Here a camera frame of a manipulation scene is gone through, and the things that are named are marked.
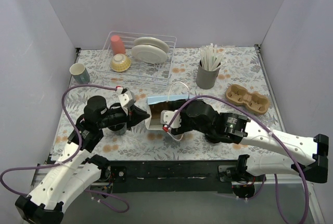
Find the stack of black lids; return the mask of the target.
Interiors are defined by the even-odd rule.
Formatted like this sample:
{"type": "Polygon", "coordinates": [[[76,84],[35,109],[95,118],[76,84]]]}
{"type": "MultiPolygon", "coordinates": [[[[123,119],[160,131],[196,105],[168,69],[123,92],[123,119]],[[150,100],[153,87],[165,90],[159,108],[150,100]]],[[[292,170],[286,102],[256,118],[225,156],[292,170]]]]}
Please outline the stack of black lids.
{"type": "Polygon", "coordinates": [[[208,135],[205,134],[205,139],[207,142],[209,143],[224,143],[226,140],[228,140],[227,136],[212,136],[212,135],[208,135]]]}

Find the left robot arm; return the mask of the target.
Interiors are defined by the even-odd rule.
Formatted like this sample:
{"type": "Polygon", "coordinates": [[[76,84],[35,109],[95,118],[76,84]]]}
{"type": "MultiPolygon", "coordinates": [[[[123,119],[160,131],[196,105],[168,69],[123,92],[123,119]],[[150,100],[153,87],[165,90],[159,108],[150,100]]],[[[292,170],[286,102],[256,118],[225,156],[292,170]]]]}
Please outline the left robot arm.
{"type": "Polygon", "coordinates": [[[91,183],[106,182],[112,175],[109,160],[90,156],[104,136],[103,129],[127,130],[147,118],[149,114],[126,94],[110,107],[102,96],[89,98],[55,166],[27,196],[16,200],[21,217],[28,223],[61,223],[68,206],[91,183]]]}

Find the light blue paper bag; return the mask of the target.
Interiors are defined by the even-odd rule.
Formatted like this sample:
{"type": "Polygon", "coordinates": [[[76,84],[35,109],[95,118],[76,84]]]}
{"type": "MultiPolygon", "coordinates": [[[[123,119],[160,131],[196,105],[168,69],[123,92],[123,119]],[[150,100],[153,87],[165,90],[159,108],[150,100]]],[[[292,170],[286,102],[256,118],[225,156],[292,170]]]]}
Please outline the light blue paper bag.
{"type": "Polygon", "coordinates": [[[172,95],[170,88],[167,95],[151,96],[147,98],[147,113],[149,118],[145,120],[147,130],[164,131],[173,140],[181,141],[185,133],[193,131],[190,127],[185,126],[185,119],[175,113],[178,109],[193,96],[190,94],[189,87],[180,81],[174,82],[172,85],[181,84],[187,89],[187,94],[172,95]]]}

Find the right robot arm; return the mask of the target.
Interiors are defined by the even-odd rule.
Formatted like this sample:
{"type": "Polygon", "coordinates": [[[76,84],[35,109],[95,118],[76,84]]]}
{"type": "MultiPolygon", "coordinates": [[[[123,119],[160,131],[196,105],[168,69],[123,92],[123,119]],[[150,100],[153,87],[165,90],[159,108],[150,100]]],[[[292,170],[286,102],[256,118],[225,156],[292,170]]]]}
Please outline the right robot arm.
{"type": "Polygon", "coordinates": [[[202,96],[173,101],[172,106],[175,109],[161,117],[166,132],[180,135],[196,130],[213,143],[248,145],[276,153],[272,158],[240,155],[235,174],[241,181],[264,174],[298,175],[314,183],[328,181],[329,138],[326,135],[302,137],[269,129],[245,111],[219,113],[202,96]]]}

